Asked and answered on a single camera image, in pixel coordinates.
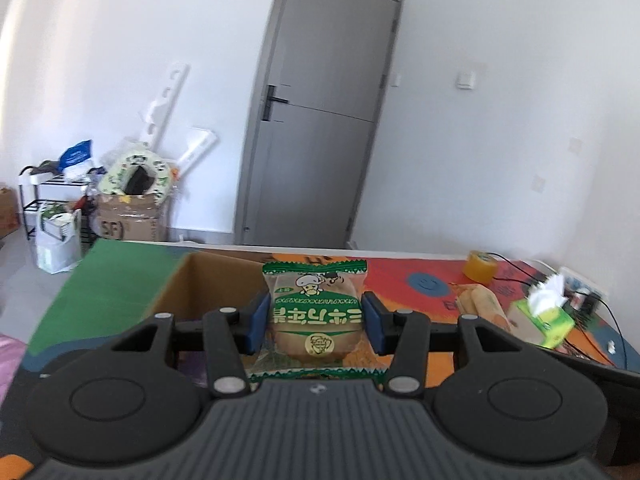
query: door frame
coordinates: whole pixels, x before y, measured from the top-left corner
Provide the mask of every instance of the door frame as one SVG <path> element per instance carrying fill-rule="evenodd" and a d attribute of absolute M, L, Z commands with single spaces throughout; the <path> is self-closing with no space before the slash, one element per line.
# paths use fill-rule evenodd
<path fill-rule="evenodd" d="M 391 61 L 393 57 L 393 51 L 396 46 L 396 37 L 398 35 L 398 28 L 400 22 L 400 14 L 402 10 L 403 0 L 393 0 L 397 2 L 398 12 L 394 20 L 394 27 L 389 39 L 389 46 L 387 51 L 387 58 L 385 63 L 385 71 L 383 73 L 384 84 L 380 88 L 378 93 L 378 100 L 376 103 L 376 112 L 374 115 L 374 121 L 372 122 L 372 132 L 369 135 L 369 141 L 366 147 L 365 160 L 362 167 L 362 174 L 358 181 L 358 187 L 356 190 L 356 199 L 354 200 L 353 207 L 350 215 L 350 225 L 347 228 L 345 235 L 345 243 L 351 236 L 351 230 L 353 229 L 353 221 L 360 204 L 360 198 L 362 195 L 362 189 L 364 187 L 364 180 L 369 168 L 369 159 L 371 156 L 371 150 L 373 147 L 376 130 L 378 129 L 378 121 L 380 120 L 380 111 L 382 110 L 382 103 L 388 87 L 388 74 L 391 67 Z M 244 244 L 244 228 L 248 220 L 248 205 L 250 198 L 250 184 L 252 180 L 252 173 L 254 170 L 254 161 L 257 148 L 258 130 L 260 129 L 260 117 L 262 108 L 264 107 L 264 101 L 267 93 L 268 75 L 271 69 L 271 61 L 273 60 L 273 54 L 275 50 L 276 38 L 278 36 L 278 30 L 280 28 L 280 20 L 282 18 L 282 11 L 284 10 L 285 0 L 273 0 L 273 7 L 267 28 L 264 35 L 264 43 L 262 44 L 262 51 L 260 53 L 260 59 L 258 62 L 258 69 L 254 82 L 254 90 L 252 92 L 251 106 L 249 109 L 249 117 L 246 127 L 246 135 L 244 139 L 244 149 L 242 152 L 242 163 L 240 167 L 240 179 L 238 183 L 238 201 L 236 203 L 236 218 L 234 220 L 234 243 L 236 245 Z"/>

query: door handle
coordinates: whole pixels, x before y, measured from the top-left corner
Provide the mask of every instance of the door handle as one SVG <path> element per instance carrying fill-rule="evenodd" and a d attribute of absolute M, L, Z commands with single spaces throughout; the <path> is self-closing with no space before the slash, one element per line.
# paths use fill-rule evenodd
<path fill-rule="evenodd" d="M 282 103 L 284 105 L 289 104 L 288 99 L 281 99 L 280 97 L 276 97 L 274 94 L 276 93 L 275 85 L 267 86 L 267 97 L 264 100 L 264 110 L 262 111 L 262 120 L 263 121 L 271 121 L 271 103 Z"/>

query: green tissue box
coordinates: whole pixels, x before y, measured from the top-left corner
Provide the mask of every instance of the green tissue box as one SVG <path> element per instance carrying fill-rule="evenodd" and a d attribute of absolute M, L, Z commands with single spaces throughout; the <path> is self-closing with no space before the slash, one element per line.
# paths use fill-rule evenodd
<path fill-rule="evenodd" d="M 559 307 L 532 316 L 527 300 L 511 303 L 507 319 L 514 336 L 544 348 L 556 348 L 574 327 L 574 320 Z"/>

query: cardboard box with tape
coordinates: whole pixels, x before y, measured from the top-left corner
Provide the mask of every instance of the cardboard box with tape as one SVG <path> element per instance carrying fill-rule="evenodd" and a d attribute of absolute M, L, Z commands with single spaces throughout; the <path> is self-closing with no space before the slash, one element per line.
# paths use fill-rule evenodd
<path fill-rule="evenodd" d="M 183 258 L 148 314 L 171 312 L 178 320 L 201 319 L 221 306 L 247 306 L 267 290 L 262 264 L 198 251 Z"/>
<path fill-rule="evenodd" d="M 0 238 L 13 233 L 19 226 L 15 193 L 0 186 Z"/>
<path fill-rule="evenodd" d="M 148 195 L 98 195 L 98 234 L 111 240 L 164 242 L 169 200 Z"/>

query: light switch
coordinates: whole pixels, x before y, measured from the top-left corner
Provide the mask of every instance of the light switch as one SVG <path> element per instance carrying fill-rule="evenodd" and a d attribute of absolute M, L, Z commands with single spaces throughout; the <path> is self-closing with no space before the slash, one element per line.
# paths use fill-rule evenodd
<path fill-rule="evenodd" d="M 569 151 L 576 155 L 580 155 L 580 152 L 582 151 L 582 141 L 576 137 L 569 139 Z"/>
<path fill-rule="evenodd" d="M 473 90 L 476 87 L 476 73 L 460 72 L 456 86 L 461 90 Z"/>
<path fill-rule="evenodd" d="M 542 178 L 539 175 L 535 175 L 533 177 L 533 182 L 531 183 L 531 189 L 536 193 L 543 193 L 545 191 L 546 179 Z"/>

